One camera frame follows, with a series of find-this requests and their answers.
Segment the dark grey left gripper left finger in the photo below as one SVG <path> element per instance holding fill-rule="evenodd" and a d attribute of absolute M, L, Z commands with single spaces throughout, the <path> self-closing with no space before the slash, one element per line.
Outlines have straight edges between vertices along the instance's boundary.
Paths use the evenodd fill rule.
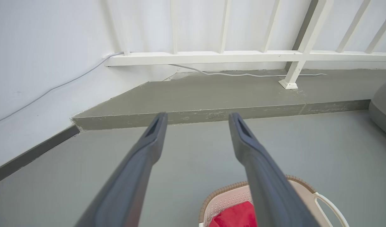
<path fill-rule="evenodd" d="M 82 214 L 76 227 L 137 227 L 153 165 L 168 124 L 157 114 Z"/>

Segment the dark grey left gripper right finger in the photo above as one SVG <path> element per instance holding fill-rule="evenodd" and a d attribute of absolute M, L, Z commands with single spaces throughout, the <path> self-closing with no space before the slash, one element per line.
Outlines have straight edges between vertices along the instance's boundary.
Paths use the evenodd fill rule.
<path fill-rule="evenodd" d="M 237 160 L 244 166 L 259 227 L 318 227 L 284 173 L 238 113 L 229 115 Z"/>

